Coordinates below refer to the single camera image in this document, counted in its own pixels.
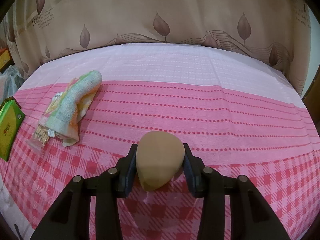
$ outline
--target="green box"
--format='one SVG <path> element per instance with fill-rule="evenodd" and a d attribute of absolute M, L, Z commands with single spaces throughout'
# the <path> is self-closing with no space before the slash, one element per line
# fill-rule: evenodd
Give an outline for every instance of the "green box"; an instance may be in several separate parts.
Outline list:
<path fill-rule="evenodd" d="M 0 107 L 0 157 L 6 162 L 25 115 L 14 98 L 6 99 Z"/>

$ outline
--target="leaf pattern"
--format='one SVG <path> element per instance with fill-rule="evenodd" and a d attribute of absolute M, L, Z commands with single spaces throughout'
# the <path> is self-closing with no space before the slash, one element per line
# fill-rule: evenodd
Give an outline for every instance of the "leaf pattern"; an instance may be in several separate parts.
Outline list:
<path fill-rule="evenodd" d="M 170 33 L 169 25 L 159 16 L 158 12 L 153 20 L 153 27 L 162 36 L 167 36 Z"/>
<path fill-rule="evenodd" d="M 28 72 L 29 72 L 28 64 L 24 63 L 23 61 L 21 61 L 21 62 L 22 62 L 22 67 L 23 67 L 24 71 L 26 72 L 26 74 L 28 74 Z"/>
<path fill-rule="evenodd" d="M 3 30 L 5 35 L 7 35 L 8 33 L 8 26 L 9 26 L 8 22 L 3 21 Z"/>
<path fill-rule="evenodd" d="M 40 15 L 40 13 L 44 7 L 44 1 L 45 0 L 36 0 L 38 15 Z"/>
<path fill-rule="evenodd" d="M 274 43 L 270 52 L 269 63 L 271 66 L 275 66 L 278 63 L 278 51 Z"/>
<path fill-rule="evenodd" d="M 0 49 L 5 49 L 7 47 L 7 44 L 4 42 L 3 39 L 0 38 Z"/>
<path fill-rule="evenodd" d="M 127 42 L 117 34 L 115 45 L 121 45 L 121 44 L 125 44 L 125 43 L 127 43 Z"/>
<path fill-rule="evenodd" d="M 43 64 L 45 64 L 45 63 L 48 63 L 48 62 L 50 62 L 51 60 L 49 59 L 49 58 L 46 58 L 46 57 L 40 57 L 39 58 L 39 61 L 40 61 L 40 66 L 42 66 Z"/>
<path fill-rule="evenodd" d="M 207 32 L 207 36 L 206 36 L 204 42 L 202 42 L 201 45 L 206 46 L 206 47 L 216 48 L 216 49 L 219 48 L 216 40 L 208 32 Z"/>
<path fill-rule="evenodd" d="M 80 35 L 80 45 L 83 48 L 87 48 L 90 42 L 90 33 L 88 32 L 85 25 L 83 25 L 83 29 Z"/>
<path fill-rule="evenodd" d="M 22 69 L 22 68 L 20 68 L 20 67 L 18 67 L 17 65 L 16 65 L 16 67 L 17 67 L 17 69 L 18 69 L 18 71 L 19 71 L 20 75 L 23 77 L 23 76 L 24 76 L 24 71 L 23 71 L 23 69 Z"/>
<path fill-rule="evenodd" d="M 16 41 L 16 37 L 14 36 L 13 23 L 9 25 L 8 40 L 11 42 Z"/>
<path fill-rule="evenodd" d="M 50 58 L 50 52 L 49 52 L 47 46 L 45 46 L 45 55 L 46 55 L 48 58 Z"/>
<path fill-rule="evenodd" d="M 63 49 L 61 51 L 61 53 L 59 54 L 59 57 L 68 56 L 68 55 L 71 55 L 71 54 L 74 54 L 74 53 L 77 53 L 77 52 L 81 52 L 81 50 L 66 48 L 66 49 Z"/>
<path fill-rule="evenodd" d="M 238 29 L 238 34 L 241 37 L 241 39 L 246 40 L 247 38 L 250 37 L 251 27 L 250 27 L 250 24 L 249 24 L 247 18 L 245 17 L 244 13 L 238 21 L 237 29 Z"/>

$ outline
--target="beige sponge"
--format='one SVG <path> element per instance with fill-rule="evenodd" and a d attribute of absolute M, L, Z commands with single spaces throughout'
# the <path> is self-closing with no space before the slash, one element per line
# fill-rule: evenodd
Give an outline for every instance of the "beige sponge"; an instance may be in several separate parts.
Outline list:
<path fill-rule="evenodd" d="M 166 184 L 179 170 L 184 159 L 183 143 L 174 135 L 152 131 L 145 134 L 137 148 L 137 172 L 145 191 Z"/>

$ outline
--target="white plastic bag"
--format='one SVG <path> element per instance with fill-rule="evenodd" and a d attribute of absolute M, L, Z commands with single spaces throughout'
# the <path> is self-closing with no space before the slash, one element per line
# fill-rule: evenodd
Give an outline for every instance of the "white plastic bag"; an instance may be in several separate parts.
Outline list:
<path fill-rule="evenodd" d="M 3 73 L 0 73 L 0 104 L 17 92 L 25 82 L 16 65 L 10 65 Z"/>

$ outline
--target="pink dotted stripe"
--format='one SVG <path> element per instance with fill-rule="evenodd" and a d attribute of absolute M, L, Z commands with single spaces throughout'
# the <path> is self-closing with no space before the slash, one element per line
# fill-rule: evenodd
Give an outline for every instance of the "pink dotted stripe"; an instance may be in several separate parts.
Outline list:
<path fill-rule="evenodd" d="M 62 86 L 57 86 L 57 84 L 56 84 L 56 85 L 54 85 L 54 87 L 55 88 L 66 88 L 68 86 L 68 84 L 66 84 L 66 83 L 60 83 L 60 84 L 63 84 L 63 85 Z"/>
<path fill-rule="evenodd" d="M 128 139 L 123 139 L 123 138 L 118 138 L 118 137 L 114 137 L 114 136 L 110 136 L 110 135 L 105 135 L 103 133 L 98 133 L 98 132 L 91 132 L 91 131 L 87 131 L 87 130 L 80 130 L 80 133 L 84 134 L 92 134 L 92 135 L 97 135 L 99 137 L 103 137 L 103 138 L 107 138 L 110 140 L 115 140 L 115 141 L 122 141 L 122 142 L 127 142 L 127 143 L 139 143 L 139 141 L 135 142 L 134 140 L 128 140 Z M 278 146 L 278 147 L 250 147 L 250 148 L 216 148 L 216 149 L 209 149 L 209 148 L 194 148 L 192 147 L 191 150 L 196 150 L 196 151 L 262 151 L 262 150 L 277 150 L 277 149 L 288 149 L 288 148 L 296 148 L 296 147 L 303 147 L 303 146 L 307 146 L 310 145 L 311 142 L 306 143 L 306 144 L 299 144 L 299 145 L 290 145 L 290 146 Z"/>
<path fill-rule="evenodd" d="M 183 134 L 202 134 L 202 135 L 234 135 L 237 137 L 256 137 L 256 138 L 301 138 L 301 137 L 307 137 L 309 134 L 306 135 L 255 135 L 255 134 L 236 134 L 233 132 L 220 132 L 220 133 L 209 133 L 209 132 L 199 132 L 199 131 L 176 131 L 176 130 L 166 130 L 166 129 L 161 129 L 157 127 L 148 127 L 148 126 L 139 126 L 139 125 L 134 125 L 134 124 L 126 124 L 126 123 L 119 123 L 119 122 L 113 122 L 113 121 L 105 121 L 105 120 L 97 120 L 97 119 L 88 119 L 88 118 L 83 118 L 82 120 L 84 121 L 89 121 L 89 122 L 101 122 L 105 124 L 112 124 L 112 125 L 119 125 L 119 126 L 127 126 L 127 127 L 133 127 L 133 128 L 138 128 L 138 129 L 145 129 L 145 130 L 159 130 L 159 131 L 164 131 L 164 132 L 169 132 L 169 133 L 183 133 Z"/>
<path fill-rule="evenodd" d="M 103 137 L 103 138 L 107 138 L 107 139 L 115 140 L 115 141 L 120 141 L 120 142 L 122 141 L 122 142 L 127 142 L 127 143 L 139 143 L 139 141 L 136 142 L 136 141 L 130 140 L 130 139 L 122 139 L 122 138 L 106 135 L 106 134 L 103 134 L 103 133 L 91 132 L 91 131 L 87 131 L 87 130 L 80 130 L 80 133 L 82 133 L 82 134 L 87 133 L 87 134 L 97 135 L 97 136 L 100 136 L 100 137 Z"/>
<path fill-rule="evenodd" d="M 303 111 L 302 109 L 300 109 L 300 108 L 298 108 L 298 107 L 296 107 L 296 109 L 297 109 L 299 112 L 303 112 L 303 113 L 305 113 L 305 114 L 308 114 L 308 113 L 309 113 L 308 111 Z"/>
<path fill-rule="evenodd" d="M 233 101 L 226 100 L 225 98 L 197 98 L 197 97 L 186 97 L 186 96 L 165 95 L 165 94 L 152 94 L 152 93 L 150 94 L 150 93 L 136 93 L 136 92 L 118 92 L 118 91 L 111 91 L 111 90 L 102 90 L 101 92 L 109 92 L 109 93 L 115 93 L 115 94 L 116 93 L 118 93 L 118 94 L 133 94 L 133 95 L 136 94 L 136 95 L 158 96 L 158 97 L 162 96 L 162 97 L 173 97 L 173 98 L 184 98 L 184 99 L 196 99 L 196 100 L 204 100 L 204 101 L 224 100 L 224 101 L 226 101 L 228 103 L 232 103 L 232 104 L 238 104 L 238 105 L 243 105 L 243 106 L 262 108 L 262 109 L 278 111 L 278 112 L 286 113 L 286 114 L 294 114 L 294 113 L 285 112 L 285 111 L 281 111 L 281 110 L 277 110 L 277 109 L 273 109 L 273 108 L 267 108 L 267 107 L 263 107 L 263 106 L 253 106 L 253 105 L 243 104 L 243 103 L 239 103 L 239 102 L 233 102 Z"/>
<path fill-rule="evenodd" d="M 302 118 L 306 118 L 306 119 L 311 119 L 310 116 L 303 116 L 303 115 L 301 115 L 301 117 L 302 117 Z"/>
<path fill-rule="evenodd" d="M 246 166 L 261 166 L 261 165 L 268 165 L 268 164 L 274 164 L 274 163 L 279 163 L 279 162 L 285 162 L 285 161 L 288 161 L 288 160 L 294 160 L 294 159 L 299 159 L 299 158 L 302 158 L 304 156 L 307 156 L 311 153 L 315 153 L 315 152 L 318 152 L 320 150 L 312 150 L 308 153 L 304 153 L 304 154 L 301 154 L 301 155 L 296 155 L 296 156 L 293 156 L 293 157 L 290 157 L 290 158 L 284 158 L 284 159 L 280 159 L 280 160 L 274 160 L 274 161 L 270 161 L 270 162 L 257 162 L 257 163 L 246 163 L 246 164 L 217 164 L 217 165 L 209 165 L 210 167 L 212 168 L 228 168 L 228 167 L 246 167 Z"/>
<path fill-rule="evenodd" d="M 251 125 L 251 126 L 262 126 L 262 127 L 276 127 L 276 128 L 290 128 L 290 129 L 303 129 L 303 127 L 290 127 L 290 126 L 279 126 L 279 125 L 270 125 L 270 124 L 256 124 L 256 123 L 247 123 L 247 122 L 235 122 L 230 119 L 218 119 L 218 120 L 207 120 L 207 119 L 195 119 L 195 118 L 182 118 L 182 117 L 173 117 L 173 116 L 165 116 L 165 115 L 156 115 L 156 114 L 143 114 L 143 113 L 134 113 L 134 112 L 124 112 L 124 111 L 113 111 L 113 110 L 106 110 L 106 109 L 90 109 L 91 111 L 103 111 L 103 112 L 111 112 L 111 113 L 121 113 L 121 114 L 132 114 L 132 115 L 140 115 L 140 116 L 153 116 L 153 117 L 160 117 L 160 118 L 166 118 L 166 119 L 179 119 L 179 120 L 188 120 L 188 121 L 201 121 L 201 122 L 231 122 L 233 124 L 242 124 L 242 125 Z"/>
<path fill-rule="evenodd" d="M 176 106 L 176 105 L 170 105 L 170 104 L 159 104 L 159 103 L 146 103 L 146 102 L 132 102 L 132 101 L 119 101 L 119 100 L 107 100 L 107 99 L 97 99 L 97 101 L 105 101 L 110 103 L 127 103 L 127 104 L 141 104 L 141 105 L 148 105 L 148 106 L 167 106 L 167 107 L 176 107 L 176 108 L 184 108 L 184 109 L 196 109 L 196 110 L 204 110 L 204 111 L 218 111 L 218 110 L 228 110 L 231 113 L 238 113 L 238 114 L 247 114 L 247 115 L 253 115 L 253 116 L 262 116 L 262 117 L 269 117 L 269 118 L 276 118 L 276 119 L 282 119 L 282 120 L 288 120 L 288 121 L 296 121 L 292 119 L 285 119 L 278 116 L 271 116 L 271 115 L 263 115 L 263 114 L 252 114 L 247 113 L 244 111 L 234 111 L 230 110 L 229 108 L 222 107 L 222 108 L 202 108 L 202 107 L 194 107 L 194 106 Z"/>
<path fill-rule="evenodd" d="M 306 144 L 299 144 L 299 145 L 291 145 L 291 146 L 278 146 L 278 147 L 250 147 L 250 148 L 231 148 L 231 147 L 228 147 L 228 148 L 215 148 L 215 149 L 209 149 L 209 148 L 194 148 L 192 147 L 191 150 L 194 151 L 263 151 L 263 150 L 278 150 L 278 149 L 289 149 L 289 148 L 296 148 L 296 147 L 303 147 L 303 146 L 307 146 L 311 144 L 311 142 L 309 143 L 306 143 Z"/>
<path fill-rule="evenodd" d="M 232 96 L 236 96 L 236 97 L 242 97 L 242 98 L 247 98 L 247 99 L 262 101 L 262 102 L 265 102 L 265 103 L 270 103 L 270 104 L 274 104 L 274 105 L 278 105 L 278 106 L 283 106 L 283 107 L 287 107 L 287 108 L 295 108 L 295 106 L 286 106 L 286 105 L 278 104 L 278 103 L 271 102 L 271 101 L 268 101 L 268 100 L 263 100 L 263 99 L 258 99 L 258 98 L 251 98 L 251 97 L 241 96 L 241 95 L 237 95 L 237 94 L 233 94 L 233 93 L 227 93 L 227 92 L 224 92 L 223 90 L 220 90 L 220 89 L 215 89 L 215 90 L 199 90 L 199 89 L 191 89 L 191 88 L 189 89 L 189 88 L 181 88 L 181 87 L 148 86 L 148 85 L 129 85 L 129 84 L 103 84 L 102 86 L 151 87 L 151 88 L 165 88 L 165 89 L 190 90 L 190 91 L 198 91 L 198 92 L 222 92 L 222 93 L 224 93 L 224 94 L 232 95 Z"/>

